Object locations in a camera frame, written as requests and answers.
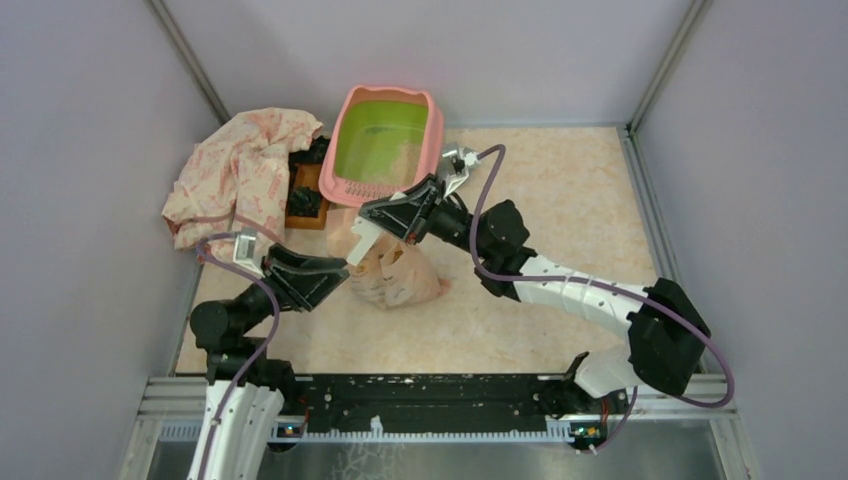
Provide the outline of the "white bag sealing clip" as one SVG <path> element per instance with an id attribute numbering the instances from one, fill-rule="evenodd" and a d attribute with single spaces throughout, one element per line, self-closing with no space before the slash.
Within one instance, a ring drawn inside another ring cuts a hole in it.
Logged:
<path id="1" fill-rule="evenodd" d="M 349 265 L 357 266 L 377 243 L 383 230 L 373 222 L 357 216 L 351 227 L 351 232 L 358 237 L 358 240 L 348 253 L 346 260 Z"/>

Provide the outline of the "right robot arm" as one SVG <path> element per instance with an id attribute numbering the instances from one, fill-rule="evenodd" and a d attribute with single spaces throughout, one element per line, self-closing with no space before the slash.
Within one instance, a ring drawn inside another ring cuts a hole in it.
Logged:
<path id="1" fill-rule="evenodd" d="M 558 264 L 526 246 L 529 232 L 515 203 L 469 210 L 434 175 L 411 189 L 365 203 L 352 232 L 359 261 L 381 234 L 409 245 L 433 236 L 470 254 L 483 287 L 496 297 L 555 307 L 622 338 L 613 348 L 579 355 L 566 373 L 563 398 L 590 411 L 613 391 L 647 385 L 683 398 L 710 331 L 676 282 L 618 284 Z"/>

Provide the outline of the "pink cat litter bag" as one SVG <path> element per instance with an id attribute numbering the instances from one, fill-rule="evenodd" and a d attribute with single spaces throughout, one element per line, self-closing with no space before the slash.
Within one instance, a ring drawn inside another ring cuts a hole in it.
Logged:
<path id="1" fill-rule="evenodd" d="M 327 253 L 348 260 L 348 280 L 352 293 L 381 309 L 393 309 L 435 300 L 451 288 L 439 276 L 433 263 L 415 245 L 408 245 L 382 233 L 357 263 L 351 255 L 362 240 L 354 232 L 358 211 L 335 209 L 326 222 Z"/>

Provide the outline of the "pink and green litter box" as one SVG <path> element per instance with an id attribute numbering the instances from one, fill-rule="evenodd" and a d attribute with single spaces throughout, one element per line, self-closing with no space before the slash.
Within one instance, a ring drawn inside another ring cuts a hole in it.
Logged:
<path id="1" fill-rule="evenodd" d="M 429 92 L 397 86 L 352 88 L 331 134 L 319 179 L 324 198 L 359 207 L 415 185 L 434 173 L 441 159 L 444 115 Z M 413 182 L 383 185 L 371 180 L 377 153 L 403 142 L 421 146 Z"/>

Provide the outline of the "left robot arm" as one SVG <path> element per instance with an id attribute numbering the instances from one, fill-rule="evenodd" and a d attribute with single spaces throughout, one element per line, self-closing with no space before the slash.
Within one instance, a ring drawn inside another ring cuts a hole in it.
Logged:
<path id="1" fill-rule="evenodd" d="M 203 260 L 249 284 L 232 299 L 193 308 L 189 326 L 207 354 L 203 421 L 191 479 L 254 479 L 279 414 L 300 399 L 293 367 L 267 356 L 284 312 L 311 312 L 348 278 L 343 258 L 297 254 L 275 244 L 252 273 L 201 242 Z"/>

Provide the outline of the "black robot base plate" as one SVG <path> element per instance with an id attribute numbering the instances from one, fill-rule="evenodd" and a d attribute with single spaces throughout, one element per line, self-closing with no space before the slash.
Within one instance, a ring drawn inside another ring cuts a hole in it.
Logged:
<path id="1" fill-rule="evenodd" d="M 585 415 L 605 426 L 626 410 L 622 390 L 601 399 L 562 374 L 313 374 L 295 377 L 275 437 L 307 434 L 541 433 Z"/>

